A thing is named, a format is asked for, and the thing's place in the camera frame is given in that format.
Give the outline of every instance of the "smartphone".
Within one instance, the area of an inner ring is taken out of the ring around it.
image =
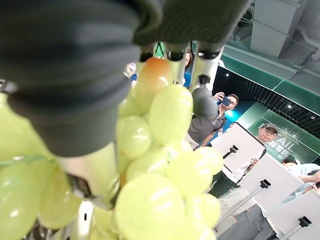
[[[227,96],[223,96],[222,101],[217,102],[218,105],[220,105],[221,103],[225,106],[229,106],[231,104],[231,102]]]

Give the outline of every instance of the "gray t-shirt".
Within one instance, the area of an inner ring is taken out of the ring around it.
[[[188,134],[198,144],[202,143],[206,136],[223,127],[225,115],[218,118],[196,117],[192,119]]]

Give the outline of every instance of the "grape bunch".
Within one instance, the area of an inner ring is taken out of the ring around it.
[[[149,58],[119,105],[122,189],[111,213],[114,234],[126,240],[215,239],[220,205],[205,192],[223,158],[211,147],[192,151],[184,141],[192,113],[192,95],[173,83],[169,63]]]
[[[20,240],[36,220],[48,229],[70,223],[82,199],[30,123],[0,93],[0,237]]]
[[[115,208],[95,206],[90,240],[214,240],[220,205],[205,192],[223,165],[217,150],[184,141],[193,98],[174,83],[170,64],[149,58],[119,104],[116,125],[120,193]],[[72,222],[82,199],[29,122],[0,94],[0,236],[20,240],[38,221]]]

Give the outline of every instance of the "white sign board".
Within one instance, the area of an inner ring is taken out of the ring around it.
[[[252,193],[264,179],[271,186],[260,191],[252,199],[267,212],[304,184],[291,171],[267,154],[243,177],[239,184],[248,193]]]
[[[231,153],[224,159],[224,165],[231,172],[245,165],[265,149],[263,143],[237,122],[219,137],[219,140],[214,142],[212,147],[224,156],[233,145],[238,148],[237,152]]]
[[[284,235],[298,226],[299,218],[307,217],[311,224],[302,227],[290,240],[319,239],[320,236],[320,195],[314,190],[277,207],[268,214],[268,219]]]

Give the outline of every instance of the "green sign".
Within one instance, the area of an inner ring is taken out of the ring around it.
[[[258,129],[266,123],[274,122],[265,119],[264,115],[262,115],[248,130],[256,136],[258,134]],[[315,151],[300,142],[297,138],[291,136],[286,129],[279,128],[279,133],[276,138],[273,141],[267,142],[265,146],[268,154],[280,162],[284,158],[294,158],[301,163],[312,163],[319,156]]]

